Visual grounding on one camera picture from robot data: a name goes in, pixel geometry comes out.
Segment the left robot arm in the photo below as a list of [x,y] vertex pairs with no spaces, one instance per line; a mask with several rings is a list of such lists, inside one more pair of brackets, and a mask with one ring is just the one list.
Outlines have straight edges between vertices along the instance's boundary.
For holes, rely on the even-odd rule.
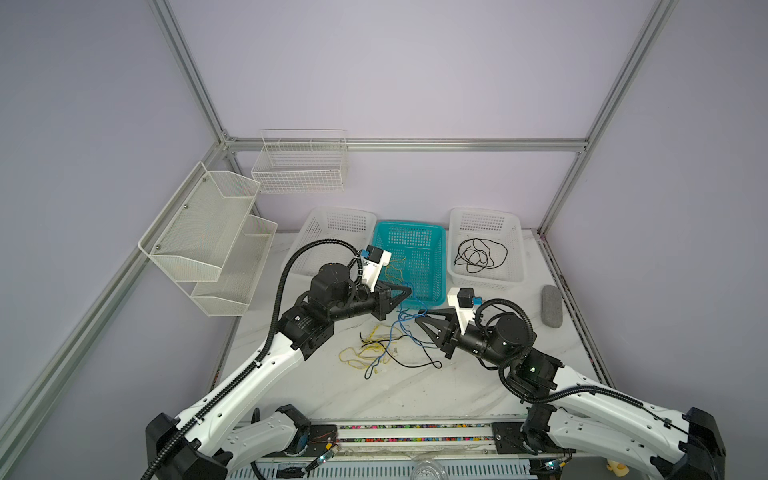
[[145,479],[225,479],[246,464],[276,452],[298,454],[308,443],[310,421],[294,406],[244,428],[241,419],[279,380],[307,361],[334,334],[336,322],[363,315],[383,320],[411,295],[411,288],[380,279],[390,252],[369,245],[349,250],[347,263],[323,265],[309,289],[282,310],[284,289],[293,264],[312,241],[286,260],[278,280],[265,341],[222,384],[176,416],[155,417],[146,428],[148,466]]

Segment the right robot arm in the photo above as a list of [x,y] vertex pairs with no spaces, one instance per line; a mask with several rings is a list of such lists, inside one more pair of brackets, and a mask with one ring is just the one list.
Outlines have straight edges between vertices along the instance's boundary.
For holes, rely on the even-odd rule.
[[497,373],[527,409],[519,446],[529,454],[589,453],[652,479],[726,475],[726,448],[711,414],[652,406],[536,349],[532,322],[512,301],[422,310],[416,323],[447,357],[460,350]]

